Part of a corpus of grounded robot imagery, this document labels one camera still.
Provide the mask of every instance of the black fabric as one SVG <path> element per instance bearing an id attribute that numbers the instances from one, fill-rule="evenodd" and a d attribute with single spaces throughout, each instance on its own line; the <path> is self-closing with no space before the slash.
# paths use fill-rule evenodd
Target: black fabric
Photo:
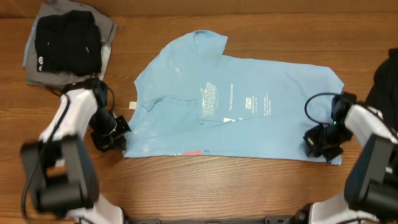
<path id="1" fill-rule="evenodd" d="M 398 49 L 390 49 L 389 58 L 376 70 L 366 103 L 381 111 L 383 120 L 398 130 Z"/>
<path id="2" fill-rule="evenodd" d="M 90 11 L 41 17 L 35 48 L 38 72 L 67 71 L 77 76 L 101 72 L 101 35 Z"/>

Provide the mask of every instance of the cable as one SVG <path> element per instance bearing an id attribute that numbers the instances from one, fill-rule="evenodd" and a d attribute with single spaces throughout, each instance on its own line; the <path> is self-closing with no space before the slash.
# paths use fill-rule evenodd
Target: cable
<path id="1" fill-rule="evenodd" d="M 313 119 L 313 118 L 308 114 L 307 106 L 308 106 L 308 104 L 309 104 L 309 102 L 310 102 L 311 100 L 313 100 L 314 98 L 316 98 L 316 97 L 318 97 L 318 96 L 337 96 L 337 95 L 339 95 L 339 94 L 337 94 L 337 93 L 318 93 L 318 94 L 316 94 L 316 95 L 311 96 L 311 97 L 307 100 L 307 102 L 305 102 L 305 105 L 304 105 L 304 112 L 305 112 L 305 115 L 307 115 L 307 117 L 308 117 L 311 121 L 313 121 L 313 122 L 315 122 L 315 123 L 324 124 L 324 125 L 329 125 L 330 123 L 320 122 L 320 121 L 317 121 L 317 120 Z"/>
<path id="2" fill-rule="evenodd" d="M 24 219 L 26 219 L 26 220 L 29 219 L 29 217 L 28 217 L 28 215 L 27 215 L 27 212 L 26 212 L 26 197 L 27 197 L 27 191 L 28 191 L 28 189 L 29 189 L 29 186 L 30 186 L 31 183 L 32 183 L 33 175 L 35 174 L 37 168 L 39 167 L 40 160 L 42 159 L 44 153 L 46 152 L 46 150 L 47 150 L 49 144 L 52 142 L 52 139 L 53 139 L 53 137 L 54 137 L 55 132 L 57 132 L 57 129 L 60 127 L 60 125 L 61 125 L 61 123 L 62 123 L 62 120 L 64 119 L 65 115 L 67 114 L 67 112 L 68 112 L 68 110 L 69 110 L 70 99 L 69 99 L 69 96 L 68 96 L 68 95 L 65 94 L 65 96 L 67 97 L 67 105 L 65 106 L 65 109 L 64 109 L 64 111 L 62 112 L 60 119 L 59 119 L 58 122 L 55 124 L 55 126 L 54 126 L 54 128 L 53 128 L 53 130 L 52 130 L 52 132 L 51 132 L 51 134 L 50 134 L 50 136 L 49 136 L 49 138 L 47 139 L 47 141 L 46 141 L 45 144 L 43 145 L 42 150 L 39 152 L 39 157 L 37 158 L 37 160 L 36 160 L 36 162 L 35 162 L 34 168 L 31 170 L 31 172 L 30 172 L 29 175 L 28 175 L 28 178 L 27 178 L 26 183 L 25 183 L 24 190 L 23 190 L 23 192 L 22 192 L 22 198 L 21 198 L 21 212 L 22 212 L 22 216 L 23 216 Z"/>
<path id="3" fill-rule="evenodd" d="M 92 221 L 88 220 L 88 219 L 85 218 L 85 217 L 78 217 L 78 219 L 79 219 L 79 223 L 80 223 L 80 224 L 82 224 L 83 221 L 87 222 L 88 224 L 94 224 Z"/>
<path id="4" fill-rule="evenodd" d="M 110 88 L 110 87 L 108 87 L 108 90 L 112 93 L 112 107 L 111 107 L 111 109 L 108 111 L 110 114 L 111 114 L 111 116 L 113 117 L 113 109 L 114 109 L 114 93 L 113 93 L 113 90 Z"/>
<path id="5" fill-rule="evenodd" d="M 374 220 L 372 220 L 370 218 L 353 218 L 353 219 L 350 219 L 350 220 L 345 220 L 345 221 L 342 221 L 342 222 L 338 222 L 336 224 L 347 224 L 347 223 L 351 223 L 351 222 L 361 223 L 361 221 L 367 221 L 367 222 L 370 222 L 370 223 L 380 223 L 380 222 L 374 221 Z"/>
<path id="6" fill-rule="evenodd" d="M 52 90 L 51 88 L 49 88 L 49 87 L 46 87 L 46 89 L 47 89 L 48 91 L 50 91 L 51 93 L 53 93 L 55 96 L 57 96 L 57 97 L 61 97 L 61 94 L 59 94 L 59 93 L 55 92 L 55 91 L 54 91 L 54 90 Z"/>

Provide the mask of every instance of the t-shirt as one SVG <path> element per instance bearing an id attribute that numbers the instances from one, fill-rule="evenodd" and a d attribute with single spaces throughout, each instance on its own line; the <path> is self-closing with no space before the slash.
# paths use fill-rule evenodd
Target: t-shirt
<path id="1" fill-rule="evenodd" d="M 195 31 L 169 43 L 134 82 L 126 157 L 201 154 L 326 161 L 305 155 L 316 124 L 303 110 L 341 92 L 330 68 L 223 55 L 227 37 Z M 310 114 L 328 121 L 331 97 Z M 341 162 L 340 157 L 333 163 Z"/>

